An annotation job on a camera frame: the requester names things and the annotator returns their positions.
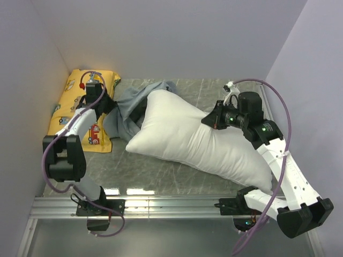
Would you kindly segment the grey striped pillowcase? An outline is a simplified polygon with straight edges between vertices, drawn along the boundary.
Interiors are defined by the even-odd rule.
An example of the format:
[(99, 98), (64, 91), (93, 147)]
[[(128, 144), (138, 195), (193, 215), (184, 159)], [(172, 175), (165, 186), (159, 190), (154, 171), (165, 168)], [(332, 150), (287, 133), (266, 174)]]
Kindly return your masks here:
[(103, 120), (103, 129), (109, 138), (130, 141), (141, 129), (147, 108), (147, 97), (155, 90), (166, 90), (176, 94), (172, 81), (158, 81), (142, 89), (130, 87), (116, 101), (117, 106)]

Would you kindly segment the white pillow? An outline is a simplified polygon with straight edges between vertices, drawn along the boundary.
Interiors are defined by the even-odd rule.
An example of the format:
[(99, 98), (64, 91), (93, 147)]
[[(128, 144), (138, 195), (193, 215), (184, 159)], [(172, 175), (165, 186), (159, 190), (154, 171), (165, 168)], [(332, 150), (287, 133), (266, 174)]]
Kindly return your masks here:
[(271, 169), (242, 131), (214, 130), (201, 123), (205, 116), (178, 95), (155, 90), (147, 97), (143, 124), (126, 151), (179, 162), (270, 193)]

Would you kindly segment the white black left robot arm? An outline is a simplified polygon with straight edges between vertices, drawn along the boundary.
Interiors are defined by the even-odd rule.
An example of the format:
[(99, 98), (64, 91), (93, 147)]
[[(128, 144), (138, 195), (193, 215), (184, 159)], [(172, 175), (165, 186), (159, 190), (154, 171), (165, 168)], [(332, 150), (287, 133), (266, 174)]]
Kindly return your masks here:
[(65, 193), (74, 189), (78, 205), (95, 215), (109, 210), (104, 189), (86, 175), (86, 160), (81, 141), (103, 114), (117, 103), (108, 95), (104, 83), (90, 81), (85, 86), (70, 121), (56, 134), (43, 138), (41, 161), (43, 177), (53, 191)]

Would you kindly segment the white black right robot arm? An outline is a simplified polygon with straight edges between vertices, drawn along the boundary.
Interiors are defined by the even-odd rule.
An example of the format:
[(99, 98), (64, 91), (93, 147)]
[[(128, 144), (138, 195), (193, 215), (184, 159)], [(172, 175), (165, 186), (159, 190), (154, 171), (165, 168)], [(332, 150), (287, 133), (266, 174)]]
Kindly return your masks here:
[(215, 130), (235, 127), (261, 155), (277, 178), (285, 199), (273, 198), (254, 186), (239, 190), (235, 200), (220, 199), (222, 215), (257, 211), (277, 221), (288, 238), (295, 238), (321, 226), (334, 209), (310, 185), (286, 149), (287, 142), (275, 122), (264, 118), (262, 99), (255, 92), (236, 96), (237, 106), (218, 100), (201, 123)]

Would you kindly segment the aluminium side rail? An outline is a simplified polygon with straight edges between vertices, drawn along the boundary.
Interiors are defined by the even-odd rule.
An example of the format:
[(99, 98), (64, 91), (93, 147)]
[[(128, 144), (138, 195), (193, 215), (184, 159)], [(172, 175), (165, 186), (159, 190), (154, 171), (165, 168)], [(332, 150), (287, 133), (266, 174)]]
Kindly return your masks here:
[(262, 101), (263, 101), (263, 111), (264, 111), (264, 116), (266, 119), (268, 120), (274, 120), (273, 115), (272, 115), (272, 111), (269, 105), (269, 101), (267, 99), (267, 94), (266, 94), (266, 89), (265, 86), (261, 83), (261, 82), (256, 82), (256, 85), (259, 88), (259, 94), (262, 97)]

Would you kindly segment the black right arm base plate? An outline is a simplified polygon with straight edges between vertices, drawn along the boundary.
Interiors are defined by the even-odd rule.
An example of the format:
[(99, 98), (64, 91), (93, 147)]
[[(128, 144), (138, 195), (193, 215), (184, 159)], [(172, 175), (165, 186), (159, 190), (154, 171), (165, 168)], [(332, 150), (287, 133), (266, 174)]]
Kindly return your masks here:
[(262, 213), (249, 208), (244, 200), (236, 198), (220, 198), (214, 206), (219, 208), (221, 216), (260, 215)]

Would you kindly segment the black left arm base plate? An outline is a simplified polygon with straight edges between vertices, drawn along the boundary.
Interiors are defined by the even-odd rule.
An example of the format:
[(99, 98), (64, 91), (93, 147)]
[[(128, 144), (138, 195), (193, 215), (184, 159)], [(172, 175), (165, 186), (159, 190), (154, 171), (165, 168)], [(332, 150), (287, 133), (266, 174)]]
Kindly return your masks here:
[(77, 204), (76, 216), (95, 217), (95, 216), (120, 216), (124, 214), (124, 199), (109, 199), (102, 208), (96, 207), (88, 201), (80, 200)]

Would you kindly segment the aluminium mounting rail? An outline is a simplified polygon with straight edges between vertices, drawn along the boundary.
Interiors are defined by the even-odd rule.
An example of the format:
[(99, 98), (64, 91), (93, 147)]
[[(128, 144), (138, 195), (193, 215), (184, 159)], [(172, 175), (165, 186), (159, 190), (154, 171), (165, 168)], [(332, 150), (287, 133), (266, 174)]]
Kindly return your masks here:
[[(123, 199), (125, 219), (154, 218), (222, 218), (214, 205), (220, 195), (128, 195), (110, 196), (111, 200)], [(30, 219), (87, 219), (77, 216), (77, 204), (67, 197), (35, 198)]]

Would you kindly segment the black box under rail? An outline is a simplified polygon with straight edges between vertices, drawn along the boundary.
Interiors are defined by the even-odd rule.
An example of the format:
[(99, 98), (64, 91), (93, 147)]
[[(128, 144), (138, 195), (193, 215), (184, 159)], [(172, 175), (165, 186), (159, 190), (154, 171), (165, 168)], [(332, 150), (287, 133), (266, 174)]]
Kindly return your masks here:
[(109, 219), (87, 219), (86, 226), (90, 232), (107, 231), (110, 225)]

